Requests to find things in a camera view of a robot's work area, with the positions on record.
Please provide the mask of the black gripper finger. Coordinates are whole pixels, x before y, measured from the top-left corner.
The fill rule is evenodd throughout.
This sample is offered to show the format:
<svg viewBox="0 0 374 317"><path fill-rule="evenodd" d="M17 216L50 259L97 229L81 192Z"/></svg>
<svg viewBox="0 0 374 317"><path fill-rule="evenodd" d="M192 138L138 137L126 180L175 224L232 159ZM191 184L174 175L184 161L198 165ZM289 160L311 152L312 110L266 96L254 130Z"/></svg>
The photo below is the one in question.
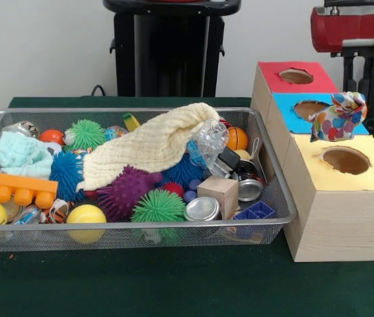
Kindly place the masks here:
<svg viewBox="0 0 374 317"><path fill-rule="evenodd" d="M356 81L354 80L354 58L355 55L343 56L343 91L355 92Z"/></svg>
<svg viewBox="0 0 374 317"><path fill-rule="evenodd" d="M367 100L371 96L371 87L373 84L374 76L374 54L365 58L364 65L364 88L365 88L365 97Z"/></svg>

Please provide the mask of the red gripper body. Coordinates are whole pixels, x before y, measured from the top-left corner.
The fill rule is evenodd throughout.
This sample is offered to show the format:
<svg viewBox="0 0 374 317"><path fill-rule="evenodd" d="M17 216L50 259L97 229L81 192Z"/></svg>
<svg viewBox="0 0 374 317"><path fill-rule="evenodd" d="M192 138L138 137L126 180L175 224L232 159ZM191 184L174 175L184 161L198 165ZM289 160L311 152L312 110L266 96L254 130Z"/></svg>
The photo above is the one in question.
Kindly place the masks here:
<svg viewBox="0 0 374 317"><path fill-rule="evenodd" d="M314 8L311 13L311 38L317 52L338 53L364 46L374 50L374 14L326 15L323 11Z"/></svg>

